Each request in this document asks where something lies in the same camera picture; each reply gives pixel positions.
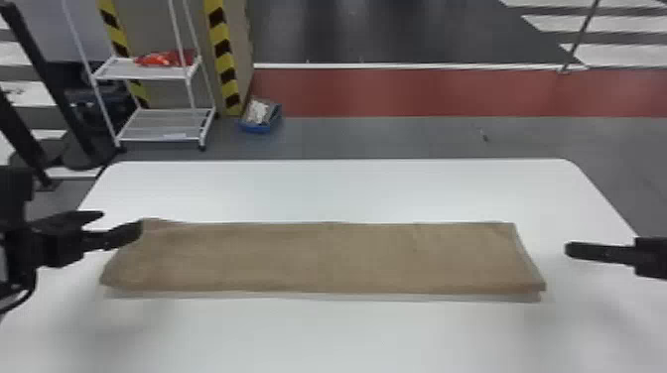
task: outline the shelf rack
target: shelf rack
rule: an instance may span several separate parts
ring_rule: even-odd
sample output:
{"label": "shelf rack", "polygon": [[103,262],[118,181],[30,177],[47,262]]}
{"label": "shelf rack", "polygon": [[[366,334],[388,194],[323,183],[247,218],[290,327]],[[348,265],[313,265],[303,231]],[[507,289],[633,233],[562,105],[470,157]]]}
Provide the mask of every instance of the shelf rack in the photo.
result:
{"label": "shelf rack", "polygon": [[[206,135],[217,116],[214,106],[213,92],[208,80],[208,71],[201,59],[201,48],[197,40],[193,17],[188,0],[183,0],[183,9],[188,20],[188,28],[193,44],[197,50],[191,65],[186,64],[184,46],[181,40],[181,31],[177,21],[174,0],[165,0],[169,5],[169,14],[172,19],[172,28],[176,39],[176,47],[181,66],[143,66],[134,63],[133,58],[124,58],[116,54],[116,51],[107,39],[111,56],[106,62],[93,71],[86,57],[83,44],[73,23],[69,11],[68,0],[62,0],[63,11],[69,25],[69,30],[74,39],[76,49],[81,56],[83,66],[88,74],[90,85],[95,93],[106,127],[111,134],[116,148],[121,149],[124,142],[183,142],[196,141],[200,150],[205,150]],[[193,94],[192,81],[197,71],[203,69],[203,77],[208,91],[211,107],[198,108]],[[99,91],[99,82],[103,80],[123,80],[129,90],[129,80],[181,80],[185,84],[190,102],[189,108],[175,109],[145,109],[139,104],[136,97],[132,96],[137,109],[127,119],[125,124],[116,133],[111,117]]]}

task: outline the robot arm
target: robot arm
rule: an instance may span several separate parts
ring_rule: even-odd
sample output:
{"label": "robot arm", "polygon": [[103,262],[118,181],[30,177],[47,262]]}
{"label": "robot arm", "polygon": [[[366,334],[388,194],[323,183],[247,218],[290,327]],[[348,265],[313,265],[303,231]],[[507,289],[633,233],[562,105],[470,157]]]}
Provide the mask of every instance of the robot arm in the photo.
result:
{"label": "robot arm", "polygon": [[83,230],[84,225],[104,215],[99,211],[71,211],[27,222],[25,205],[32,199],[32,173],[0,167],[0,255],[4,255],[6,273],[0,278],[0,301],[15,299],[0,308],[0,314],[15,309],[33,294],[39,268],[62,268],[81,260],[87,251],[112,250],[141,236],[140,222],[108,231]]}

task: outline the metal pole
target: metal pole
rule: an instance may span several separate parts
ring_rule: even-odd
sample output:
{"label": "metal pole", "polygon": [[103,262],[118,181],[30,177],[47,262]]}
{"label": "metal pole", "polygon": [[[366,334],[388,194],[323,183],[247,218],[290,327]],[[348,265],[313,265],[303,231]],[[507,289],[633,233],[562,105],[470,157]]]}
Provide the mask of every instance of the metal pole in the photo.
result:
{"label": "metal pole", "polygon": [[197,40],[197,33],[195,32],[195,25],[193,24],[193,15],[190,12],[190,5],[188,5],[188,0],[183,0],[183,9],[186,11],[186,19],[188,19],[188,27],[190,28],[190,36],[195,43],[195,48],[197,49],[197,54],[201,59],[201,69],[203,70],[203,81],[206,84],[206,89],[208,90],[208,99],[210,100],[210,106],[215,107],[215,96],[213,96],[213,89],[210,85],[210,80],[208,80],[208,67],[206,67],[206,61],[203,60],[203,54],[201,53],[200,42]]}
{"label": "metal pole", "polygon": [[188,77],[188,65],[186,64],[186,56],[183,51],[183,42],[181,41],[181,29],[179,28],[179,23],[176,20],[176,10],[174,9],[174,0],[169,0],[169,14],[172,17],[172,27],[174,28],[174,36],[176,36],[176,47],[179,49],[179,59],[181,59],[181,66],[183,67],[183,76],[186,80],[186,90],[188,91],[188,98],[190,99],[190,108],[193,111],[193,116],[195,116],[195,96],[193,95],[193,87]]}
{"label": "metal pole", "polygon": [[591,20],[596,15],[596,12],[598,11],[598,6],[599,5],[600,5],[600,0],[593,0],[593,5],[591,5],[591,9],[589,9],[589,14],[586,16],[586,19],[584,20],[584,23],[582,24],[582,27],[579,29],[579,33],[577,34],[577,38],[575,39],[575,43],[572,44],[572,48],[570,49],[570,52],[568,53],[568,60],[565,61],[565,64],[563,64],[563,67],[561,67],[561,70],[559,71],[559,73],[568,72],[568,68],[570,67],[570,64],[572,64],[572,61],[575,59],[575,54],[577,53],[577,49],[579,48],[579,45],[584,40],[584,36],[586,35],[586,31],[589,29],[589,25],[591,24]]}

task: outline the red package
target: red package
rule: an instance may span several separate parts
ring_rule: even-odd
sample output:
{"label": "red package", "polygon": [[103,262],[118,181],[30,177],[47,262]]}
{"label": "red package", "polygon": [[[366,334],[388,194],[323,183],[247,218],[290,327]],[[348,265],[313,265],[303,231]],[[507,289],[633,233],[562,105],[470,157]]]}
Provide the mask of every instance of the red package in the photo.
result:
{"label": "red package", "polygon": [[[195,62],[195,50],[183,50],[183,55],[186,65],[190,66]],[[134,63],[141,66],[182,66],[178,50],[144,55],[134,59]]]}

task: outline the black pole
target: black pole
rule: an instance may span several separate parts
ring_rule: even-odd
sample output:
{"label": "black pole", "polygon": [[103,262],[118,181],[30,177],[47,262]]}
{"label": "black pole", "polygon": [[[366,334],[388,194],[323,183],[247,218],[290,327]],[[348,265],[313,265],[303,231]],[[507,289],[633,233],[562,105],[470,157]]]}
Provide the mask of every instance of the black pole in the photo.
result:
{"label": "black pole", "polygon": [[0,93],[0,132],[12,144],[23,162],[33,169],[42,186],[52,186],[54,181],[44,171],[47,154],[30,133],[12,103],[5,97],[5,93]]}
{"label": "black pole", "polygon": [[89,158],[97,158],[97,152],[95,150],[90,137],[85,133],[85,130],[82,128],[81,122],[76,118],[71,107],[69,106],[69,101],[65,96],[65,90],[62,87],[61,82],[57,76],[51,71],[49,64],[42,56],[35,39],[33,39],[32,34],[28,30],[25,20],[19,11],[19,8],[16,4],[7,1],[0,1],[0,14],[2,18],[5,19],[7,25],[16,36],[16,39],[23,47],[23,50],[28,55],[30,62],[33,64],[35,71],[40,76],[40,79],[47,87],[49,94],[54,99],[54,102],[58,106],[59,110],[63,114],[67,125],[78,141],[78,144],[81,146],[83,152]]}
{"label": "black pole", "polygon": [[575,39],[575,43],[572,44],[572,48],[570,49],[570,52],[568,53],[568,60],[565,61],[565,63],[563,64],[563,67],[561,67],[560,73],[568,72],[568,68],[570,67],[570,64],[572,64],[572,61],[575,59],[575,54],[577,53],[577,49],[579,48],[579,45],[584,40],[584,36],[586,35],[586,31],[589,29],[589,25],[591,24],[591,20],[593,19],[593,17],[598,12],[598,6],[599,5],[600,5],[600,0],[593,0],[593,5],[591,5],[591,9],[589,9],[589,14],[586,16],[586,19],[584,20],[584,23],[582,24],[582,27],[579,29],[579,33],[577,34],[577,38]]}

